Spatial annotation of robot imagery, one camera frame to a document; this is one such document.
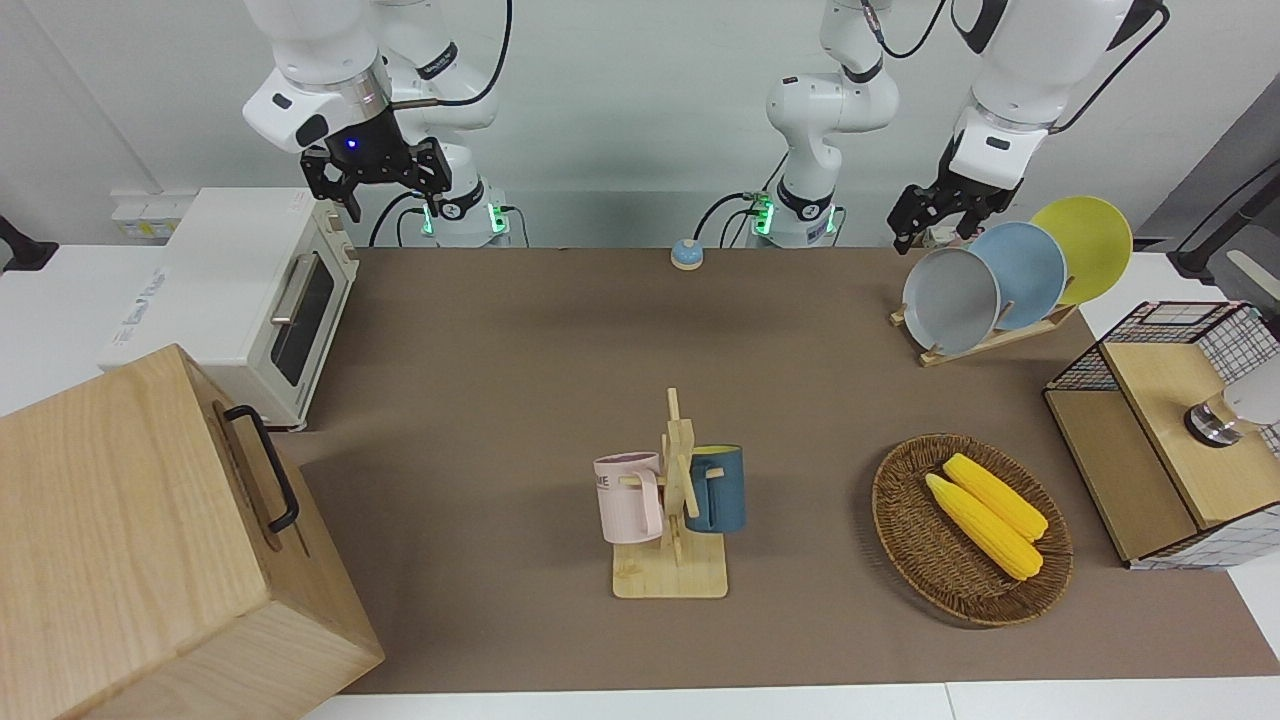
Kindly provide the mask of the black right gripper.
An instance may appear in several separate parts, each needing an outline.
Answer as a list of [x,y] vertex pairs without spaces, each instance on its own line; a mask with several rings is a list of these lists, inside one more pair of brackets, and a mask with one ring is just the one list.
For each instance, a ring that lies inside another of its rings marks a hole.
[[421,193],[431,217],[443,217],[451,190],[451,167],[439,140],[428,136],[408,143],[390,109],[305,149],[300,167],[314,196],[340,202],[353,223],[364,217],[356,195],[361,184],[401,184]]

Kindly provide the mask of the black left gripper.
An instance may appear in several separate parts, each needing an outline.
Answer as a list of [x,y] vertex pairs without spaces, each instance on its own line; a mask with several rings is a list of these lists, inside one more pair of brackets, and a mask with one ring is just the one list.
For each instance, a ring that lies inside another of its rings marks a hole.
[[906,255],[913,246],[913,231],[924,231],[948,217],[960,215],[956,224],[963,231],[963,242],[970,242],[980,233],[982,223],[1009,209],[1021,183],[1006,190],[942,170],[933,184],[908,184],[899,195],[888,214],[888,227],[893,231],[893,249]]

